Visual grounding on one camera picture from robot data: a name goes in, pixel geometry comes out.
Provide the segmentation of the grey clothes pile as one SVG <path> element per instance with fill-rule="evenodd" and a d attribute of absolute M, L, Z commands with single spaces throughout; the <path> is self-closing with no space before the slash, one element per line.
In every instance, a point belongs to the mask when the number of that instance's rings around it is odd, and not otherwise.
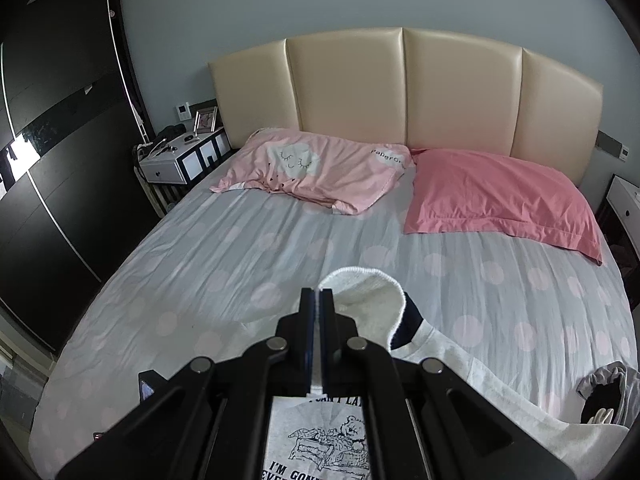
<path fill-rule="evenodd" d="M 586 424 L 597 411 L 613 411 L 612 424 L 631 428 L 639 416 L 639 372 L 620 361 L 582 378 L 577 393 L 585 401 L 580 421 Z"/>

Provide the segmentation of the grey polka dot bed sheet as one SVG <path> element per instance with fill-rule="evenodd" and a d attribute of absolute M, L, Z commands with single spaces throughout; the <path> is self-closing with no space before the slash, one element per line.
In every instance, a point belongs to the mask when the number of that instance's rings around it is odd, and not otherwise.
<path fill-rule="evenodd" d="M 358 216 L 200 183 L 88 307 L 35 412 L 28 449 L 52 478 L 138 403 L 138 376 L 223 361 L 273 333 L 305 287 L 343 266 L 390 274 L 424 320 L 550 415 L 576 422 L 576 387 L 637 339 L 611 255 L 501 233 L 406 234 L 412 175 Z"/>

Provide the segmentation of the light pink patterned pillow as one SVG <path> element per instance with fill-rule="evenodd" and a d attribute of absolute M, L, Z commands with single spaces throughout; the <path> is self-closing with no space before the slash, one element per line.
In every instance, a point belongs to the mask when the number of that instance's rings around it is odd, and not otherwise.
<path fill-rule="evenodd" d="M 411 167 L 402 144 L 364 143 L 283 128 L 254 132 L 210 190 L 285 194 L 356 216 L 390 192 Z"/>

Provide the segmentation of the plain pink pillow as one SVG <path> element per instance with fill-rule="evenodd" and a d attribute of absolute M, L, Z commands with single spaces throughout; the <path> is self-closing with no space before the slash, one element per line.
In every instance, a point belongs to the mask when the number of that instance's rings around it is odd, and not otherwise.
<path fill-rule="evenodd" d="M 561 171 L 509 156 L 434 148 L 414 156 L 407 234 L 501 233 L 603 263 L 600 229 Z"/>

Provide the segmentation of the white black left nightstand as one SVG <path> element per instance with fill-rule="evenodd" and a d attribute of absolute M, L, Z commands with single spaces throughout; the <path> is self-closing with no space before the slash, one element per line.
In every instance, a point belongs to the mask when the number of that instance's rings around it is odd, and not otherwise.
<path fill-rule="evenodd" d="M 213 132 L 185 132 L 157 144 L 138 160 L 146 194 L 163 217 L 176 203 L 233 154 L 224 127 Z"/>

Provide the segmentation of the framed photo on nightstand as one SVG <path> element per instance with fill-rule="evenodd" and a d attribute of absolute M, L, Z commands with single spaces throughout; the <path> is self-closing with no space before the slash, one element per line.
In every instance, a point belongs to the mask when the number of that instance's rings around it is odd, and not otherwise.
<path fill-rule="evenodd" d="M 197 110 L 194 118 L 194 132 L 197 134 L 214 132 L 216 129 L 217 113 L 218 108 L 216 106 Z"/>

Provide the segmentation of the beige padded headboard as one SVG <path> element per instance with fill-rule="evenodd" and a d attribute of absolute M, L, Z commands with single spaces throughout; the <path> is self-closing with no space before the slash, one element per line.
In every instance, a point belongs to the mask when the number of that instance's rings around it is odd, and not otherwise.
<path fill-rule="evenodd" d="M 531 50 L 484 37 L 362 28 L 286 38 L 209 65 L 234 146 L 290 128 L 414 150 L 529 160 L 570 180 L 596 144 L 603 88 Z"/>

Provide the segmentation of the white right nightstand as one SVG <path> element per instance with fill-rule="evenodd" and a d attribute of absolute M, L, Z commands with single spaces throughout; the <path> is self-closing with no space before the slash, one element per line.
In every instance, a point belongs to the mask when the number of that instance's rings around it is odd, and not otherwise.
<path fill-rule="evenodd" d="M 614 174 L 597 210 L 597 220 L 610 245 L 620 245 L 639 258 L 639 188 Z"/>

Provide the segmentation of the white wall thermostat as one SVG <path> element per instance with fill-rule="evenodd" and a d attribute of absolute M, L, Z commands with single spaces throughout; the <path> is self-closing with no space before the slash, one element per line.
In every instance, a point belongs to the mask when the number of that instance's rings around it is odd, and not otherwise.
<path fill-rule="evenodd" d="M 176 106 L 176 112 L 180 122 L 187 122 L 192 118 L 190 104 L 188 102 L 178 104 Z"/>

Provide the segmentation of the grey wall switch panel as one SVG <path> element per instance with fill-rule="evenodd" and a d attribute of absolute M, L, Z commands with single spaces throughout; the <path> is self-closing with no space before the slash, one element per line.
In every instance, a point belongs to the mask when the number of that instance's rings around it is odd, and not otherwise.
<path fill-rule="evenodd" d="M 605 151 L 605 153 L 608 153 L 621 160 L 622 162 L 626 162 L 629 156 L 628 146 L 612 138 L 612 136 L 609 136 L 602 130 L 598 131 L 596 147 L 599 150 Z"/>

